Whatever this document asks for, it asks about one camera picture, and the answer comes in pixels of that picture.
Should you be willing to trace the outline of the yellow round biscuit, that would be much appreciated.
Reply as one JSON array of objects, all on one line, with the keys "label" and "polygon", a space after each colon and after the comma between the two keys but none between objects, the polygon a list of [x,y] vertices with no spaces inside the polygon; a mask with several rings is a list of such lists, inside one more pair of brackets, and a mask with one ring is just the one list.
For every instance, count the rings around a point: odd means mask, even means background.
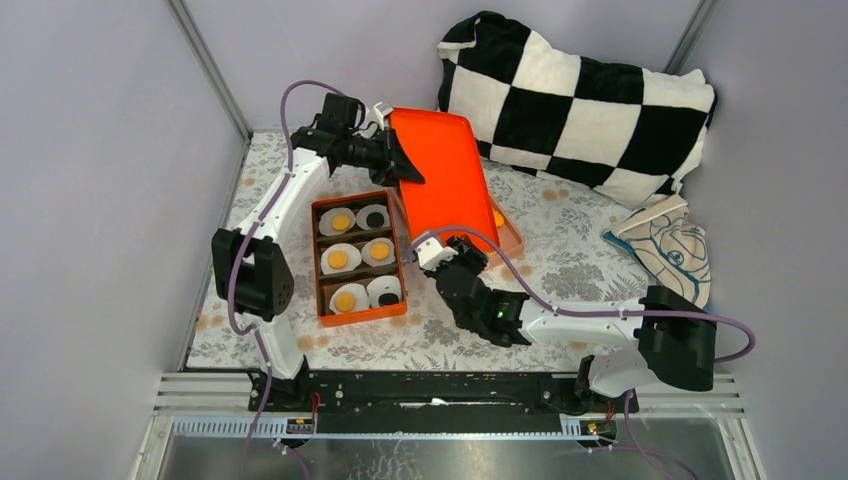
[{"label": "yellow round biscuit", "polygon": [[333,270],[341,271],[349,263],[349,257],[345,251],[335,250],[327,255],[327,264]]},{"label": "yellow round biscuit", "polygon": [[357,297],[350,292],[342,292],[334,300],[334,307],[338,313],[353,311],[356,306]]},{"label": "yellow round biscuit", "polygon": [[330,221],[330,226],[334,232],[344,233],[352,228],[354,220],[350,215],[345,213],[335,214]]},{"label": "yellow round biscuit", "polygon": [[383,261],[392,254],[392,247],[385,241],[375,241],[369,247],[368,253],[373,260]]}]

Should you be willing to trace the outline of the orange cookie box with liners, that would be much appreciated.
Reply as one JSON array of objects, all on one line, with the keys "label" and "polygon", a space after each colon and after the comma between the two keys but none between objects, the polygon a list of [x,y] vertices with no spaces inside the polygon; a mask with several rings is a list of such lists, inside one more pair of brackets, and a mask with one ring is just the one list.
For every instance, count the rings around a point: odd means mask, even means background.
[{"label": "orange cookie box with liners", "polygon": [[402,316],[407,290],[387,192],[311,205],[316,308],[325,327]]}]

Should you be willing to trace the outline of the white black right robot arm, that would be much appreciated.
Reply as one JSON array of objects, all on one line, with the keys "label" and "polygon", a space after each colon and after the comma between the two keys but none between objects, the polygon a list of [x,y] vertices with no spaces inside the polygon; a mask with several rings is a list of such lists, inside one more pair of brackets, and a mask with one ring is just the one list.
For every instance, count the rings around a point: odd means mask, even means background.
[{"label": "white black right robot arm", "polygon": [[663,286],[636,299],[556,307],[528,292],[493,289],[480,274],[487,256],[467,237],[417,240],[422,272],[456,325],[499,347],[583,342],[608,347],[581,360],[575,402],[597,412],[612,398],[652,383],[693,392],[714,384],[717,323],[702,309]]}]

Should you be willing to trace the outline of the black sandwich cookie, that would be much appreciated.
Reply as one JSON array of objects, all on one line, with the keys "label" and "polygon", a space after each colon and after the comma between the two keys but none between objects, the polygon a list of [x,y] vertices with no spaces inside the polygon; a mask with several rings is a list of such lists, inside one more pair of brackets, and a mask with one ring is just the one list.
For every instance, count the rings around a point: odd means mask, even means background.
[{"label": "black sandwich cookie", "polygon": [[378,297],[378,305],[380,307],[395,305],[400,301],[399,297],[395,293],[383,293]]},{"label": "black sandwich cookie", "polygon": [[370,229],[384,228],[386,225],[386,215],[381,211],[371,211],[365,217],[365,222]]}]

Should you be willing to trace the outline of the orange box lid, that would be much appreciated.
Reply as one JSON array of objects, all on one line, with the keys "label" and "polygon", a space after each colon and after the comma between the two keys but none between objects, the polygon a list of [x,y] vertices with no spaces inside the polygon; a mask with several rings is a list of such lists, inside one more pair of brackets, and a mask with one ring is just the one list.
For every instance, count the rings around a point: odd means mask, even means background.
[{"label": "orange box lid", "polygon": [[494,209],[469,121],[438,111],[397,108],[389,115],[402,150],[424,177],[402,182],[400,198],[413,239],[462,226],[500,244]]}]

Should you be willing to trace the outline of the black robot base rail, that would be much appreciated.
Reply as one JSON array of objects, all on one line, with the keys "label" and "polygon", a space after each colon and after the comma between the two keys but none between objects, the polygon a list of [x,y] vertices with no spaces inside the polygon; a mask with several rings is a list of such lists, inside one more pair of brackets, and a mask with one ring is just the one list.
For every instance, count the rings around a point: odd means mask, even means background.
[{"label": "black robot base rail", "polygon": [[249,410],[303,413],[320,434],[543,434],[563,416],[635,413],[573,374],[308,369],[293,380],[249,371]]}]

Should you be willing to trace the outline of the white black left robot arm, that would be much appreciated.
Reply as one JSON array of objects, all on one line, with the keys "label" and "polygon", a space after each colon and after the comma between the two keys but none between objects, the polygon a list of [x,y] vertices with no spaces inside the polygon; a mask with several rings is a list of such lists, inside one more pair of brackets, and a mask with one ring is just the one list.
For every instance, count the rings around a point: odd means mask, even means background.
[{"label": "white black left robot arm", "polygon": [[283,242],[336,169],[365,170],[379,186],[422,184],[423,174],[403,150],[394,108],[366,109],[356,98],[329,92],[312,122],[283,130],[287,158],[257,206],[237,227],[218,229],[211,240],[214,280],[225,300],[231,329],[256,338],[268,376],[277,378],[272,398],[288,411],[309,401],[310,385],[299,377],[305,364],[282,314],[294,293],[294,276]]}]

